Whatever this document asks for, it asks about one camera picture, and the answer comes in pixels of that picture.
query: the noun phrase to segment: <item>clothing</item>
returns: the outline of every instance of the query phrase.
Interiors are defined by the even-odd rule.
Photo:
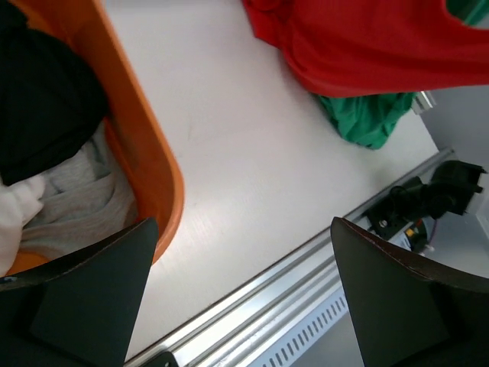
[[[263,3],[244,0],[255,35],[282,50],[312,93],[489,84],[489,31],[462,24],[445,0],[283,0],[267,11]]]
[[[318,96],[318,99],[342,138],[371,149],[379,149],[399,119],[410,110],[415,95],[390,93],[357,98]]]
[[[22,250],[59,258],[135,221],[134,194],[103,128],[73,158],[44,173],[44,208],[24,228]]]
[[[45,180],[41,175],[6,187],[0,182],[0,277],[14,264],[21,242],[22,227],[43,204]]]
[[[0,176],[11,185],[71,158],[108,111],[90,67],[63,42],[29,29],[0,0]]]

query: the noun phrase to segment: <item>gray cloth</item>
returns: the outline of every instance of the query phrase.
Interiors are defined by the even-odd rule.
[[[103,124],[74,157],[44,176],[44,208],[24,227],[24,251],[59,258],[113,235],[136,219],[134,194],[107,149]]]

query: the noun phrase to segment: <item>white table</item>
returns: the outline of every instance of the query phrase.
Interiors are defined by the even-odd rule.
[[[412,112],[379,151],[340,139],[239,0],[106,0],[183,172],[128,358],[437,152]]]

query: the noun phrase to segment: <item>silver metal piece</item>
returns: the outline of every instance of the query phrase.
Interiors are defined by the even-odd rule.
[[[421,115],[423,112],[428,111],[436,106],[435,98],[433,94],[428,91],[418,92],[413,100],[411,108],[414,113]]]
[[[442,151],[393,183],[392,187],[413,176],[423,179],[440,162],[452,157],[453,151]],[[364,211],[386,196],[389,189],[345,218],[368,228],[370,223],[364,217]],[[277,365],[275,362],[255,363],[261,361],[265,353],[289,349],[287,343],[296,332],[295,328],[311,315],[324,312],[325,304],[339,294],[342,294],[342,285],[329,229],[326,229],[200,316],[126,362],[125,367],[143,365],[163,351],[171,351],[180,367]],[[346,310],[345,305],[341,310],[337,308],[336,313]],[[274,356],[282,360],[279,352],[274,352]]]

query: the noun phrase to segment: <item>white cloth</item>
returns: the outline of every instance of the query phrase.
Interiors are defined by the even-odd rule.
[[[0,276],[14,264],[22,228],[43,208],[46,181],[41,175],[7,187],[0,181]]]

